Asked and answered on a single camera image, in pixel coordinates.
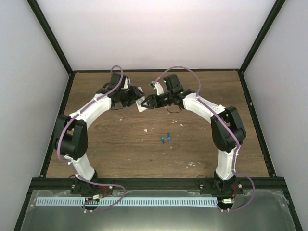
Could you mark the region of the white remote control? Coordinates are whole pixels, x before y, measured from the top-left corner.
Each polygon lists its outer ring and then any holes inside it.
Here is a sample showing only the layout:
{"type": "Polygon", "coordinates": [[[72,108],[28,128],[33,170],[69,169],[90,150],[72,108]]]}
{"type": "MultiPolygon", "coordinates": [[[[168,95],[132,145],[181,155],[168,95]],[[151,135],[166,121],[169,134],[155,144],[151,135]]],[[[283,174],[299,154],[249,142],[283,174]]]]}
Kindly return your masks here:
{"type": "Polygon", "coordinates": [[[141,105],[141,103],[145,100],[145,96],[142,96],[141,98],[137,99],[136,100],[136,105],[137,105],[137,108],[138,108],[138,111],[140,113],[144,112],[145,110],[147,110],[147,107],[144,107],[141,105]]]}

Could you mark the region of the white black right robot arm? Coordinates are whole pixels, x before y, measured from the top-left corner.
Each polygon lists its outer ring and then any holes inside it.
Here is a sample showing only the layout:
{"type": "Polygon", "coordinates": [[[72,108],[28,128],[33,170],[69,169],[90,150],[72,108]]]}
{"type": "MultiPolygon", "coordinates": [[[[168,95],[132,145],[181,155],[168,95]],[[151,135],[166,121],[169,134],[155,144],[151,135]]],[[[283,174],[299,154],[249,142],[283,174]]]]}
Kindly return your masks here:
{"type": "Polygon", "coordinates": [[[212,103],[192,89],[184,89],[177,75],[164,77],[167,91],[159,82],[152,82],[155,94],[143,96],[137,100],[140,112],[176,105],[180,109],[191,111],[205,119],[211,125],[212,139],[218,148],[218,165],[214,172],[214,189],[220,194],[226,193],[236,174],[236,161],[246,131],[237,109],[212,103]]]}

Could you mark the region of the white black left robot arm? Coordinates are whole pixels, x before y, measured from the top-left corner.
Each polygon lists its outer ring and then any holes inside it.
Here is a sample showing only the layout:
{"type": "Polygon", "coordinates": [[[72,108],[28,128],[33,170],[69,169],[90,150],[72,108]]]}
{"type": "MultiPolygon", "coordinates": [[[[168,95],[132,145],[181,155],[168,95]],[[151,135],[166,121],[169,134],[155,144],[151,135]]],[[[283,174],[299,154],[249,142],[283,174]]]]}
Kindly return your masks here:
{"type": "Polygon", "coordinates": [[[89,145],[88,128],[117,103],[130,107],[139,99],[144,99],[142,88],[131,85],[126,75],[113,73],[111,80],[84,106],[69,115],[58,116],[53,148],[59,160],[72,166],[75,176],[83,181],[81,188],[87,194],[94,194],[98,190],[98,182],[95,180],[97,173],[86,154],[89,145]]]}

